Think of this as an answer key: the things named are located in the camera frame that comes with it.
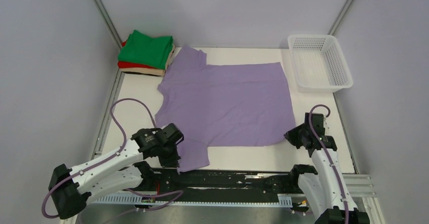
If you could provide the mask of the purple t shirt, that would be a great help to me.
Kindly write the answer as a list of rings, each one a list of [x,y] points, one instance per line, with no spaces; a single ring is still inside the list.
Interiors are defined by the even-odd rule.
[[[209,165],[209,147],[263,147],[295,128],[287,78],[279,62],[208,65],[201,50],[185,46],[158,86],[159,126],[175,124],[178,172]]]

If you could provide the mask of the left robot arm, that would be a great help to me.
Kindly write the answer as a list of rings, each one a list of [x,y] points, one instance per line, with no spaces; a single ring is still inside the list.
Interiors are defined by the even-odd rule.
[[[177,168],[177,146],[184,135],[173,123],[164,128],[143,128],[120,147],[89,162],[68,168],[57,166],[48,187],[56,218],[68,219],[92,202],[121,190],[149,190],[155,173],[146,162],[157,158],[162,167]]]

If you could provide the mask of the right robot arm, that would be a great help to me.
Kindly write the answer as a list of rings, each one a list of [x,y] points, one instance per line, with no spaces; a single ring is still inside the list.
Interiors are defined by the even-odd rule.
[[[304,122],[284,135],[296,148],[305,148],[311,165],[296,164],[290,188],[303,192],[316,223],[370,223],[360,211],[341,174],[335,140],[325,134],[324,115],[306,113]]]

